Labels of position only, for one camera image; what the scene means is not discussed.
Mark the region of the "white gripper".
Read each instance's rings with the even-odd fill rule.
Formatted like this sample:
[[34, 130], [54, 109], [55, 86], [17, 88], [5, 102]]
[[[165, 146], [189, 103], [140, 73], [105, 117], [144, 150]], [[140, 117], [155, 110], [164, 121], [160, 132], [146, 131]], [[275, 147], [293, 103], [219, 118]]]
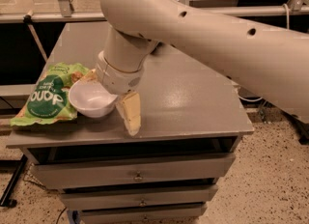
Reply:
[[141, 127], [141, 101], [135, 91], [142, 78], [144, 69], [137, 72], [122, 72], [114, 69], [104, 58], [104, 52], [98, 54], [96, 69], [89, 70], [82, 76], [80, 82], [99, 82], [110, 94], [119, 97], [116, 108], [124, 120], [130, 136], [139, 132]]

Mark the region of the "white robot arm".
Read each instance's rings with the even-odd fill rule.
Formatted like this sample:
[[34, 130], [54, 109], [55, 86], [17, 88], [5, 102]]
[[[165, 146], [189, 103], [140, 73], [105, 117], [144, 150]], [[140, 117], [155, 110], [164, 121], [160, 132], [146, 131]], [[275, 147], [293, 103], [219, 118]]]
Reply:
[[116, 95], [136, 89], [164, 42], [309, 123], [309, 35], [186, 6], [178, 0], [100, 0], [110, 25], [96, 63]]

